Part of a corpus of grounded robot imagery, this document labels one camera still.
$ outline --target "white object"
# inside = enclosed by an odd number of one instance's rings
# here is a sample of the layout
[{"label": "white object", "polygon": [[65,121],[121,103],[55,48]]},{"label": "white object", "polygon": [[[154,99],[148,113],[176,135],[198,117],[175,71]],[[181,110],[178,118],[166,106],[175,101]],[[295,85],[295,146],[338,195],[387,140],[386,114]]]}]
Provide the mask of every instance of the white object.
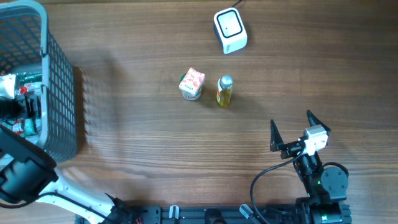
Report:
[{"label": "white object", "polygon": [[14,99],[17,86],[19,86],[19,82],[16,75],[5,75],[0,77],[0,96]]},{"label": "white object", "polygon": [[[94,211],[99,212],[105,217],[111,213],[114,203],[107,195],[98,194],[88,188],[80,186],[74,181],[66,178],[57,168],[55,169],[55,172],[58,175],[58,180],[56,182],[49,183],[39,195],[48,192],[57,192],[60,195],[66,196],[82,205],[91,207]],[[55,195],[46,195],[36,201],[49,203],[69,210],[87,219],[91,224],[98,224],[104,221],[104,218],[99,215]]]},{"label": "white object", "polygon": [[239,11],[233,7],[224,9],[214,15],[214,32],[223,47],[224,54],[242,49],[248,42]]},{"label": "white object", "polygon": [[328,135],[322,125],[318,124],[316,126],[312,126],[311,128],[306,128],[304,130],[304,135],[308,136],[308,139],[304,140],[305,149],[303,154],[307,153],[309,156],[312,156],[315,152],[326,147]]},{"label": "white object", "polygon": [[205,74],[189,68],[187,74],[178,86],[181,90],[182,96],[187,100],[197,100],[201,95],[201,86],[205,82]]},{"label": "white object", "polygon": [[35,94],[40,96],[42,94],[42,82],[26,83],[20,87],[18,94],[31,95]]}]

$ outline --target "black cable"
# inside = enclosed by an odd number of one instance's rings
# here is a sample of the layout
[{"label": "black cable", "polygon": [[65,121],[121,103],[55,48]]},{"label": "black cable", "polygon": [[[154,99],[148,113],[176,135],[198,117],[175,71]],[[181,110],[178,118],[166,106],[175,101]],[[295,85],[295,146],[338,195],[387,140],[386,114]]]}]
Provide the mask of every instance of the black cable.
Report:
[{"label": "black cable", "polygon": [[271,224],[269,221],[267,221],[260,213],[260,211],[258,210],[257,206],[256,206],[256,201],[254,200],[254,195],[253,195],[253,189],[254,189],[254,184],[256,183],[257,179],[260,178],[262,175],[266,174],[269,171],[272,171],[274,169],[278,169],[280,167],[286,166],[287,164],[290,164],[294,161],[296,161],[303,153],[304,148],[297,154],[297,156],[287,162],[281,163],[279,165],[270,167],[264,171],[262,171],[261,173],[259,173],[254,180],[251,182],[251,186],[250,186],[250,199],[251,199],[251,203],[253,204],[253,208],[256,211],[256,213],[258,214],[258,216],[266,223],[266,224]]},{"label": "black cable", "polygon": [[58,192],[48,192],[48,193],[41,194],[41,195],[39,195],[38,199],[39,199],[39,198],[42,198],[42,197],[44,197],[44,196],[48,196],[48,195],[53,195],[53,196],[62,198],[62,199],[66,200],[66,201],[68,201],[68,202],[70,202],[70,203],[72,203],[72,204],[75,204],[75,205],[77,205],[77,206],[79,206],[79,207],[81,207],[81,208],[84,208],[84,209],[87,210],[87,211],[90,211],[90,212],[96,214],[97,216],[103,218],[104,220],[106,220],[106,221],[108,221],[108,222],[116,223],[116,220],[112,220],[112,219],[110,219],[110,218],[104,216],[104,215],[101,214],[100,212],[97,212],[96,210],[93,210],[91,207],[87,207],[86,205],[83,205],[82,203],[79,203],[79,202],[77,202],[77,201],[75,201],[75,200],[73,200],[73,199],[70,199],[70,198],[68,198],[68,197],[66,197],[66,196],[64,196],[64,195],[62,195],[62,194],[59,194]]},{"label": "black cable", "polygon": [[319,168],[319,172],[321,172],[321,171],[325,168],[325,166],[335,166],[335,167],[339,167],[341,170],[344,171],[344,173],[346,173],[347,177],[348,177],[348,175],[349,175],[348,169],[347,169],[345,166],[343,166],[343,165],[341,165],[341,164],[339,164],[339,163],[337,163],[337,162],[327,162],[327,163],[324,163],[324,164]]},{"label": "black cable", "polygon": [[238,5],[239,3],[241,3],[241,1],[243,1],[243,0],[239,0],[238,2],[236,2],[235,4],[233,4],[231,7],[235,7],[236,5]]},{"label": "black cable", "polygon": [[25,202],[25,203],[20,203],[18,205],[7,205],[5,203],[0,203],[0,208],[6,208],[6,209],[15,209],[15,208],[22,208],[27,205],[30,205],[32,202]]},{"label": "black cable", "polygon": [[[73,199],[70,199],[70,198],[62,195],[62,194],[59,194],[58,192],[48,192],[48,193],[41,194],[41,195],[39,195],[39,197],[36,200],[38,200],[38,199],[40,199],[40,198],[42,198],[44,196],[48,196],[48,195],[53,195],[53,196],[62,198],[62,199],[66,200],[66,201],[68,201],[68,202],[70,202],[72,204],[75,204],[75,205],[77,205],[77,206],[79,206],[81,208],[84,208],[87,211],[90,211],[90,212],[96,214],[97,216],[103,218],[104,220],[106,220],[108,222],[117,223],[116,220],[112,220],[112,219],[104,216],[100,212],[97,212],[96,210],[93,210],[91,207],[87,207],[86,205],[83,205],[82,203],[79,203],[79,202],[77,202],[77,201],[75,201]],[[25,203],[21,203],[21,204],[18,204],[18,205],[6,205],[6,204],[3,204],[3,203],[0,203],[0,208],[8,208],[8,209],[22,208],[22,207],[25,207],[27,205],[30,205],[31,203],[32,202],[25,202]]]}]

